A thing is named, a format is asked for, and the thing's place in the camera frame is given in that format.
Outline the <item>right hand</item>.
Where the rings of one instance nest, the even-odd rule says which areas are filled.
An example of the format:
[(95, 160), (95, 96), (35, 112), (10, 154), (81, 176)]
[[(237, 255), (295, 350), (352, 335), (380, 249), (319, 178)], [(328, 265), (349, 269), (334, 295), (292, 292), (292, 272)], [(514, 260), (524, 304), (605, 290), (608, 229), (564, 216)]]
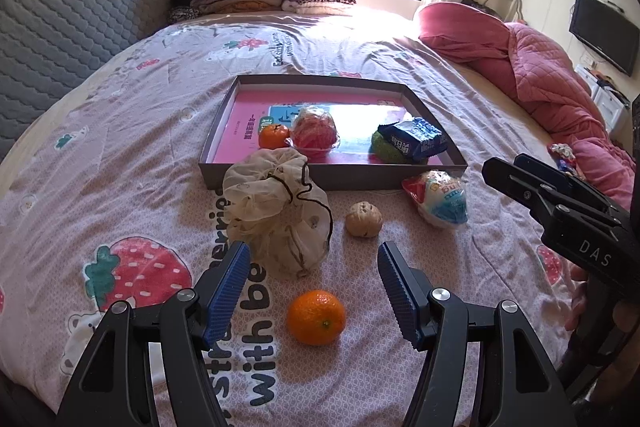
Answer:
[[(588, 274), (577, 265), (570, 264), (570, 278), (576, 284), (572, 299), (572, 311), (565, 323), (568, 331), (576, 329), (580, 316), (587, 309), (587, 281)], [(621, 301), (613, 311), (616, 326), (626, 333), (639, 325), (639, 306), (635, 303)], [(590, 395), (594, 403), (609, 403), (618, 398), (629, 386), (639, 369), (639, 329), (634, 330), (629, 343), (620, 351), (617, 359), (602, 373)]]

